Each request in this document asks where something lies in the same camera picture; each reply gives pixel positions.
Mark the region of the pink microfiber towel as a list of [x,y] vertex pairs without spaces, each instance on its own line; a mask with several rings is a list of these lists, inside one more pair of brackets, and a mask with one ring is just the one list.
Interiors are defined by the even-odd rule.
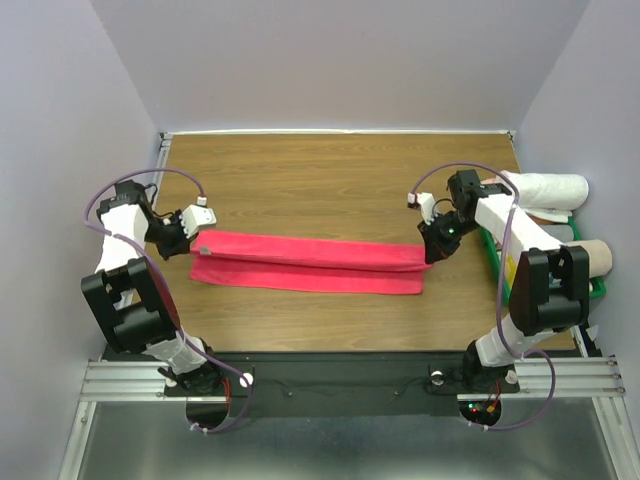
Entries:
[[190,278],[230,287],[347,294],[417,295],[420,245],[206,231],[191,247]]

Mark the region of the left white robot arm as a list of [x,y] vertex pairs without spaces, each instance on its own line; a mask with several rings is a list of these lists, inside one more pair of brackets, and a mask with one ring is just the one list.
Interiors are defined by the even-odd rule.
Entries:
[[99,222],[93,228],[103,236],[100,260],[81,281],[107,344],[117,353],[162,362],[159,372],[169,387],[200,396],[228,391],[222,369],[209,359],[211,348],[184,331],[168,286],[145,254],[147,244],[164,260],[188,254],[201,229],[216,223],[206,195],[200,193],[184,209],[159,214],[147,186],[127,179],[112,188],[113,195],[94,210]]

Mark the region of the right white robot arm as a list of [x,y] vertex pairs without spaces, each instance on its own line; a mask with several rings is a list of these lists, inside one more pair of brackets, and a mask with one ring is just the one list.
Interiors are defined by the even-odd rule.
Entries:
[[450,258],[462,238],[481,228],[501,245],[496,301],[496,324],[472,341],[460,366],[463,384],[482,390],[496,378],[496,370],[533,353],[542,341],[584,324],[589,315],[588,252],[568,246],[542,229],[520,207],[521,192],[500,172],[496,181],[483,182],[480,165],[459,162],[447,181],[446,213],[430,193],[412,188],[407,205],[421,213],[418,230],[425,261]]

